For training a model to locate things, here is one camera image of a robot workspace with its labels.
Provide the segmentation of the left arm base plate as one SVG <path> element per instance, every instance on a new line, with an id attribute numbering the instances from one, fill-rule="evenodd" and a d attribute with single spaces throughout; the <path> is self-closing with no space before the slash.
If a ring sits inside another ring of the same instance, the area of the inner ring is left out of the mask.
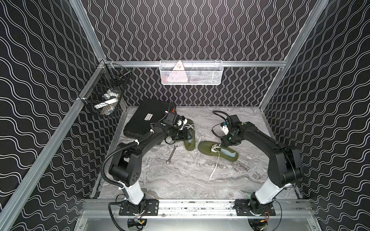
<path id="1" fill-rule="evenodd" d="M 143 199 L 138 205 L 130 202 L 124 202 L 120 206 L 120 216 L 157 216 L 159 209 L 159 200 Z"/>

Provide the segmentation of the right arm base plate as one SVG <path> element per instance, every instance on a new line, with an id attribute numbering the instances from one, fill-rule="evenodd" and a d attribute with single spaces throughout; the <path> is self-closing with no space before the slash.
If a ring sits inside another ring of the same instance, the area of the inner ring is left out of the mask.
<path id="1" fill-rule="evenodd" d="M 233 208 L 237 216 L 276 216 L 272 203 L 263 205 L 256 199 L 236 199 Z"/>

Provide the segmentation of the olive green shoe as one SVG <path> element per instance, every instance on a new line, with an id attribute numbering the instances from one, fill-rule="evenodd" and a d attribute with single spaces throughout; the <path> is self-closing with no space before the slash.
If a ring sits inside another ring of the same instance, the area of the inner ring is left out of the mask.
<path id="1" fill-rule="evenodd" d="M 196 130 L 194 122 L 189 119 L 185 124 L 185 128 L 188 131 L 188 138 L 184 141 L 185 149 L 188 151 L 194 151 L 196 147 Z"/>
<path id="2" fill-rule="evenodd" d="M 207 183 L 211 181 L 221 158 L 229 162 L 236 162 L 239 158 L 239 153 L 237 151 L 228 147 L 223 147 L 221 143 L 213 141 L 201 141 L 198 144 L 198 150 L 206 156 L 217 157 L 216 164 L 208 178 Z"/>

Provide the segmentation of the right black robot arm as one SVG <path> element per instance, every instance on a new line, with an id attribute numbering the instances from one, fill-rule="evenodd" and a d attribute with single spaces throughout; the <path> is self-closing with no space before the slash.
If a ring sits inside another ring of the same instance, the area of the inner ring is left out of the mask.
<path id="1" fill-rule="evenodd" d="M 225 135 L 221 137 L 222 146 L 236 146 L 242 141 L 248 141 L 269 159 L 267 180 L 259 190 L 252 193 L 250 199 L 252 207 L 266 207 L 284 188 L 302 178 L 301 154 L 295 146 L 287 146 L 276 141 L 251 122 L 240 122 L 237 115 L 227 115 L 221 127 L 227 128 Z"/>

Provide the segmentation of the light blue insole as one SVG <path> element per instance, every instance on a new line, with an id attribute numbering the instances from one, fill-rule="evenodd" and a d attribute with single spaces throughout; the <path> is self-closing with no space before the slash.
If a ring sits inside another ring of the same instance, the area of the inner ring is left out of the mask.
<path id="1" fill-rule="evenodd" d="M 233 149 L 224 147 L 220 148 L 220 156 L 222 156 L 223 158 L 236 158 L 237 155 L 238 155 L 237 152 Z"/>
<path id="2" fill-rule="evenodd" d="M 193 139 L 193 130 L 188 129 L 187 130 L 187 135 L 186 135 L 186 141 L 190 142 Z"/>

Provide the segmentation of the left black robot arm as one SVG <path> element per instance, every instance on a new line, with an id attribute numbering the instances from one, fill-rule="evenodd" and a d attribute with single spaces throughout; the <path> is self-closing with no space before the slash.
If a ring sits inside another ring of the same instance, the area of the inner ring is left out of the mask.
<path id="1" fill-rule="evenodd" d="M 123 190 L 129 203 L 144 203 L 145 194 L 139 184 L 142 160 L 145 154 L 162 141 L 195 143 L 194 122 L 175 112 L 166 112 L 158 122 L 151 123 L 148 132 L 128 144 L 120 143 L 102 163 L 101 177 L 109 184 Z"/>

